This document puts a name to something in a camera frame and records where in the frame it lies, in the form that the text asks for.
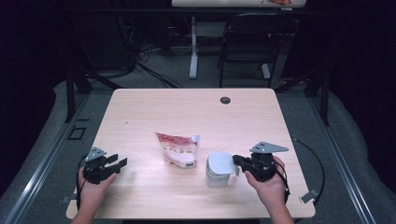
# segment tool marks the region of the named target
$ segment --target human arm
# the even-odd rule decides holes
[[[113,174],[100,184],[95,185],[85,181],[85,178],[83,177],[83,169],[81,168],[79,170],[78,183],[81,188],[80,207],[78,209],[78,213],[73,218],[73,224],[93,222],[93,218],[105,198],[106,190],[114,182],[116,176],[116,174]]]
[[[280,158],[274,157],[274,160],[285,168],[285,164]],[[279,165],[276,166],[276,169],[283,174],[284,171]],[[259,182],[249,171],[245,171],[245,175],[247,182],[257,191],[260,201],[267,208],[273,223],[293,223],[290,212],[285,205],[285,184],[280,176],[274,175],[267,181]]]

